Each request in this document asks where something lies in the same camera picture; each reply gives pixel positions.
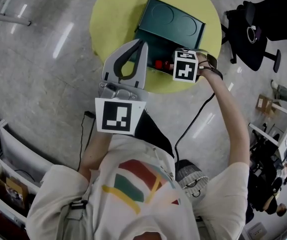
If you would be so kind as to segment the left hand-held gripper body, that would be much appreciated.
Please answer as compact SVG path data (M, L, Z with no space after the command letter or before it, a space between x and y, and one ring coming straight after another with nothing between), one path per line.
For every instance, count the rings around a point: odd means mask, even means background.
M149 92L125 84L102 81L95 98L97 130L133 135L146 107Z

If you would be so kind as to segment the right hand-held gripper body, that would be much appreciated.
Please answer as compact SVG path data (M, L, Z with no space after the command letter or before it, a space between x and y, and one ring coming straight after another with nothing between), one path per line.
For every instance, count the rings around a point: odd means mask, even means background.
M202 53L206 55L211 66L210 69L198 69L198 59L196 54ZM218 75L217 59L203 49L178 48L173 53L174 69L173 80L195 83L197 82L202 70L209 70Z

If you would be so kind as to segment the red small object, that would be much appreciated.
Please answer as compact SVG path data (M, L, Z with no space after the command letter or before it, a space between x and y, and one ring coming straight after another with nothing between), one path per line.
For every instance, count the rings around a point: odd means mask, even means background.
M172 64L170 61L165 60L156 60L155 61L155 69L160 71L172 71L174 69L174 64Z

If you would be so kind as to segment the dark green drawer box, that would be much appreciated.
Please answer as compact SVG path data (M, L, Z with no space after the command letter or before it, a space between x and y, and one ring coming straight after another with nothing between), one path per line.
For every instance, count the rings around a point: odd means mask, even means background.
M147 66L155 69L155 61L170 61L178 48L197 49L206 23L160 0L148 0L135 29L135 39L148 44ZM173 71L161 71L172 75Z

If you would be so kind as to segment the person's left forearm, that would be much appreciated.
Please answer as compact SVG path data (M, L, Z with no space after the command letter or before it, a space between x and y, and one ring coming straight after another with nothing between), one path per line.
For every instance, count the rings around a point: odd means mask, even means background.
M91 172L99 169L102 160L108 153L112 137L112 133L96 132L90 140L78 169L78 173L87 181L91 179Z

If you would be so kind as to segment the person's right forearm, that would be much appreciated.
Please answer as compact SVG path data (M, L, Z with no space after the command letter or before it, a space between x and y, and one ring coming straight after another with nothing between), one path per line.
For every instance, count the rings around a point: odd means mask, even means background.
M249 165L250 139L241 110L219 75L209 69L203 69L201 75L207 79L214 91L228 132L230 140L228 164L245 163Z

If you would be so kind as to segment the cardboard box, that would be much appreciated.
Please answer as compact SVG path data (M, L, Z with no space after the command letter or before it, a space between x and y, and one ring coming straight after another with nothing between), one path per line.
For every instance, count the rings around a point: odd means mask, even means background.
M280 103L260 94L258 96L255 109L266 116L274 117L277 114L277 109L274 108L272 105L280 106Z

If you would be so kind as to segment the person's right hand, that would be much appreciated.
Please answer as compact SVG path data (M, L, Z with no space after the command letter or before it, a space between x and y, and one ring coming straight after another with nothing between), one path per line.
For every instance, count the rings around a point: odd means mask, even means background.
M196 56L198 59L198 69L202 70L202 69L210 69L211 68L206 55L204 55L202 53L197 53Z

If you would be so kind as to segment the person's black trousers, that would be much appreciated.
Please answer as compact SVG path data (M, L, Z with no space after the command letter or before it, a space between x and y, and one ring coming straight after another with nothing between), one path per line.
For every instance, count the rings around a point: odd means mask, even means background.
M169 139L161 132L145 109L141 114L133 137L164 150L174 158L172 145Z

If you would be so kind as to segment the round yellow-green table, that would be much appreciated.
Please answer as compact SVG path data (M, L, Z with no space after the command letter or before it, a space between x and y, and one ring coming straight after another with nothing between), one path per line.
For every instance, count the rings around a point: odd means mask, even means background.
M92 48L104 61L121 45L134 40L135 29L148 0L97 0L90 20ZM221 25L211 0L160 0L206 23L200 49L218 57ZM186 90L191 83L174 81L172 75L148 67L145 89L166 94Z

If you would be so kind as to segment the black mesh office chair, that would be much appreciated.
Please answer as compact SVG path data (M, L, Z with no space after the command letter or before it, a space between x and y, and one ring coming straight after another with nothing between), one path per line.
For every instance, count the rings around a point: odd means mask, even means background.
M251 70L257 71L263 58L268 58L274 62L273 71L278 72L281 52L268 53L266 45L268 41L287 40L287 0L244 1L225 15L228 27L221 27L222 42L229 42L231 46L233 57L230 62L235 64L240 58ZM257 27L261 28L259 39L255 37Z

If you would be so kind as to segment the person's white printed shirt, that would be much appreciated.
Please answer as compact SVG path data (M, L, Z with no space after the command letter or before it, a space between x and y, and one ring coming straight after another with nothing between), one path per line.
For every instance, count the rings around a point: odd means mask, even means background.
M92 180L63 165L44 175L26 221L31 240L238 240L249 167L230 165L192 204L173 177L173 158L142 140L114 135Z

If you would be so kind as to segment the white metal rack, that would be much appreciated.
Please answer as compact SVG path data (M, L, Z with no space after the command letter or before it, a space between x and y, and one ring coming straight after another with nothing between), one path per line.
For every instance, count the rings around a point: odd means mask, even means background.
M44 174L52 163L7 131L0 120L0 216L25 235L25 224Z

